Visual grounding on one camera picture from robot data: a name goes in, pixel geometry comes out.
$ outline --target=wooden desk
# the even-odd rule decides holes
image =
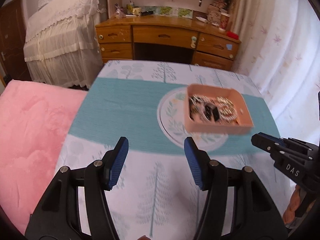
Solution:
[[[136,59],[135,44],[148,43],[186,48],[192,53],[187,63],[230,70],[241,43],[215,26],[168,16],[110,19],[96,25],[96,32],[103,62]]]

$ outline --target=blue gripper pad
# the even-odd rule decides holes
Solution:
[[[116,154],[116,159],[110,169],[109,188],[111,189],[118,182],[124,161],[129,151],[129,141],[126,137],[121,137],[113,150],[112,154]]]
[[[209,156],[205,151],[197,148],[191,137],[187,137],[184,140],[184,153],[188,160],[195,184],[199,186],[201,190],[207,190]]]

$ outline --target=pink box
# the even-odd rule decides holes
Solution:
[[[234,104],[237,111],[237,122],[235,124],[221,124],[218,122],[203,123],[201,121],[192,120],[190,118],[189,97],[192,95],[202,95],[209,98],[225,97]],[[185,113],[184,125],[187,132],[202,132],[202,133],[227,133],[227,134],[245,134],[253,127],[253,122],[242,95],[234,90],[199,84],[192,84],[187,87],[187,96],[185,98]]]

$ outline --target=door handle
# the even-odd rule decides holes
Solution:
[[[159,38],[165,38],[165,39],[171,38],[171,37],[170,37],[169,35],[167,35],[167,34],[159,34],[158,37],[159,37]]]
[[[2,51],[1,51],[1,56],[2,56],[2,59],[3,59],[3,61],[5,61],[5,58],[4,58],[4,55],[5,55],[6,53],[3,53]]]

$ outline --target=table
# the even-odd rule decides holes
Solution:
[[[245,135],[192,134],[200,149],[227,167],[251,166],[280,213],[291,192],[289,179],[266,152],[251,145],[254,133],[279,136],[270,111],[250,78],[212,68],[167,62],[114,60],[105,64],[89,90],[61,150],[63,165],[86,167],[113,149],[120,136],[129,153],[118,184],[106,193],[120,239],[192,239],[206,192],[194,184],[183,151],[185,87],[201,83],[243,94],[255,127]],[[230,189],[224,233],[232,218]],[[82,230],[89,233],[84,195],[79,196]]]
[[[157,60],[230,70],[241,43],[213,25],[160,15],[109,19],[96,32],[103,62]]]

